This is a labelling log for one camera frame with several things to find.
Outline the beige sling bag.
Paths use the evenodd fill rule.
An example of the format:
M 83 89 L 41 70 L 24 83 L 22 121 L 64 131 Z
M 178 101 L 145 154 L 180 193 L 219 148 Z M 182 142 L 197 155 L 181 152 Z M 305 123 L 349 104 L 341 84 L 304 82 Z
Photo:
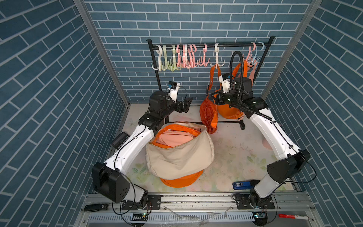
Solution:
M 179 123 L 179 125 L 199 128 L 201 134 L 173 148 L 160 148 L 152 145 L 152 141 L 149 142 L 146 145 L 147 167 L 156 177 L 165 180 L 178 179 L 204 170 L 214 161 L 214 144 L 207 128 L 193 123 Z

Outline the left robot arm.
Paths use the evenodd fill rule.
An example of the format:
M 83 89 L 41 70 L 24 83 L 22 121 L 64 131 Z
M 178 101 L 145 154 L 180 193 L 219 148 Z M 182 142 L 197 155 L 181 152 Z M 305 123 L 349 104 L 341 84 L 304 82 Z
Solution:
M 144 208 L 147 204 L 147 190 L 131 182 L 126 173 L 134 159 L 145 145 L 157 134 L 167 118 L 174 111 L 188 112 L 191 97 L 177 100 L 178 91 L 156 91 L 149 98 L 149 107 L 139 119 L 134 132 L 122 132 L 112 142 L 115 153 L 104 163 L 96 162 L 92 168 L 93 188 L 114 203 L 130 201 L 131 207 Z

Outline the orange sling bag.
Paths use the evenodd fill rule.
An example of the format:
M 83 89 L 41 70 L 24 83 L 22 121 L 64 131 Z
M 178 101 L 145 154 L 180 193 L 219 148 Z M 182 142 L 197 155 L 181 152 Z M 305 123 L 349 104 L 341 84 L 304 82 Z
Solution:
M 151 144 L 160 148 L 173 148 L 193 140 L 201 134 L 201 129 L 190 128 L 179 124 L 166 126 L 157 133 Z M 160 179 L 163 184 L 173 188 L 183 188 L 192 185 L 202 174 L 203 170 L 174 180 Z
M 239 73 L 239 75 L 237 75 L 240 67 L 241 67 L 241 64 L 239 63 L 234 68 L 234 70 L 232 72 L 233 78 L 235 78 L 235 77 L 239 78 L 241 76 L 241 73 Z M 247 77 L 247 72 L 248 72 L 248 63 L 246 60 L 244 60 L 243 77 Z M 245 114 L 242 111 L 240 111 L 234 107 L 229 107 L 229 105 L 219 105 L 219 106 L 217 106 L 217 111 L 221 116 L 223 116 L 226 119 L 235 119 L 235 120 L 241 121 L 245 116 Z

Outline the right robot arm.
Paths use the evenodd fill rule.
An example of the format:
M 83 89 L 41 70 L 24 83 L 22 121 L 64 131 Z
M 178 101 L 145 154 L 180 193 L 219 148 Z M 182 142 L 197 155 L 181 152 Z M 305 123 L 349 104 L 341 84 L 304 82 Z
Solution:
M 239 51 L 232 54 L 240 58 L 240 76 L 233 75 L 233 62 L 230 61 L 229 73 L 222 75 L 222 89 L 211 94 L 218 106 L 228 105 L 243 112 L 248 119 L 261 131 L 271 146 L 277 160 L 267 166 L 267 173 L 251 190 L 250 205 L 260 209 L 271 200 L 272 194 L 285 182 L 299 173 L 311 155 L 307 150 L 301 150 L 284 132 L 273 117 L 267 103 L 261 97 L 253 97 L 252 82 L 244 77 L 243 55 Z

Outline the dark orange mesh bag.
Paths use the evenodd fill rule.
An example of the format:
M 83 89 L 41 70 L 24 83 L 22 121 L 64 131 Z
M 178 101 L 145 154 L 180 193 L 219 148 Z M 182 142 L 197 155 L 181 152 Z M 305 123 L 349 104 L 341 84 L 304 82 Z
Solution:
M 210 69 L 210 81 L 207 87 L 207 96 L 201 103 L 199 108 L 199 114 L 201 122 L 206 126 L 207 132 L 213 134 L 217 131 L 218 113 L 216 105 L 210 100 L 209 92 L 213 86 L 214 73 L 217 70 L 217 77 L 221 76 L 221 70 L 219 66 L 212 66 Z

